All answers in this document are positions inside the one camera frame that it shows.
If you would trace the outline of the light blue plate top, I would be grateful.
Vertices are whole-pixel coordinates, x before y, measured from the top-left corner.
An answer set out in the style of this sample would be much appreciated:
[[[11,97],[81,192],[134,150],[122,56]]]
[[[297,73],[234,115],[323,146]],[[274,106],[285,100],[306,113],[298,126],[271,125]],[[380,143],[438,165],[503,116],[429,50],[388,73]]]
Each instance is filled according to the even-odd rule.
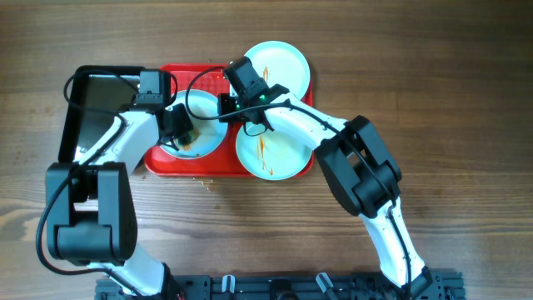
[[[269,87],[280,84],[302,100],[311,83],[305,56],[287,42],[267,41],[251,47],[245,56]]]

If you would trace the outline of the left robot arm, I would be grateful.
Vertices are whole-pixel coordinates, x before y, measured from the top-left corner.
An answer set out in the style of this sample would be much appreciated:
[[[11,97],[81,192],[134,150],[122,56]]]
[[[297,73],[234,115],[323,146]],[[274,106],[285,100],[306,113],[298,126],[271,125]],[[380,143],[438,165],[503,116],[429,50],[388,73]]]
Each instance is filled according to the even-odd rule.
[[[81,113],[113,118],[111,127],[77,161],[46,173],[46,206],[37,225],[40,263],[63,276],[103,273],[134,299],[179,299],[169,267],[137,243],[129,175],[145,153],[192,129],[182,109],[169,110],[177,79],[143,69],[133,95],[116,110],[70,102]]]

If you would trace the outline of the light blue plate bottom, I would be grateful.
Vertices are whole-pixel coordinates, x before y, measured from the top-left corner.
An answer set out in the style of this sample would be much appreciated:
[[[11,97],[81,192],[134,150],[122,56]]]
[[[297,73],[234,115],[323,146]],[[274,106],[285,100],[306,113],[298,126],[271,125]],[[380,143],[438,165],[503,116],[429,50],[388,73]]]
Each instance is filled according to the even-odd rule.
[[[239,163],[253,176],[280,181],[306,174],[312,151],[280,131],[247,122],[238,130],[235,149]]]

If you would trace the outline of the light blue plate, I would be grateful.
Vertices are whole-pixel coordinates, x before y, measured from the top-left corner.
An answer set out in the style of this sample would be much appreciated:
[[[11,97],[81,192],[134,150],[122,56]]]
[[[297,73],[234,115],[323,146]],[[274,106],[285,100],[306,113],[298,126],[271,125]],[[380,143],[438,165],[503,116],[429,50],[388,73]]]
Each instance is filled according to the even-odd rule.
[[[247,122],[238,130],[235,149],[239,163],[253,176],[280,181],[306,174],[312,151],[280,131]]]
[[[245,56],[269,87],[280,84],[302,100],[311,83],[305,56],[287,42],[267,41],[251,47]]]
[[[188,94],[188,105],[192,112],[200,117],[210,117],[218,114],[218,99],[216,96],[202,90],[192,89]],[[193,125],[192,141],[187,145],[174,142],[177,150],[170,142],[161,145],[161,149],[175,158],[197,159],[215,151],[225,138],[228,124],[217,120],[200,120],[190,117]]]

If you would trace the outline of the green yellow sponge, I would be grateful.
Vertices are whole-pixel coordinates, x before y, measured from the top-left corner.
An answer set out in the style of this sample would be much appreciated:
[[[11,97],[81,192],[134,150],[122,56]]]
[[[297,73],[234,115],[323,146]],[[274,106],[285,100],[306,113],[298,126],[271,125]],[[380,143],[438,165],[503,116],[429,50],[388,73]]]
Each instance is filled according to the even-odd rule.
[[[177,145],[184,151],[190,151],[192,149],[192,144],[197,140],[198,137],[199,132],[196,129],[193,129],[181,135],[177,139]]]

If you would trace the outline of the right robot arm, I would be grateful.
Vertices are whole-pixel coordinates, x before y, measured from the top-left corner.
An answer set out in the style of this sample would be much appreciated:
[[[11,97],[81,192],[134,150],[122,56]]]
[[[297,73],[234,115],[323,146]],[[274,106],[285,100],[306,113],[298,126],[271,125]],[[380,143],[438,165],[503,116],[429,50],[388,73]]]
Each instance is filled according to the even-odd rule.
[[[268,86],[248,57],[230,63],[222,73],[236,93],[222,99],[223,121],[262,125],[309,147],[333,197],[363,221],[381,273],[405,298],[419,297],[430,277],[402,216],[401,170],[372,123],[363,116],[351,121],[332,117],[280,84]]]

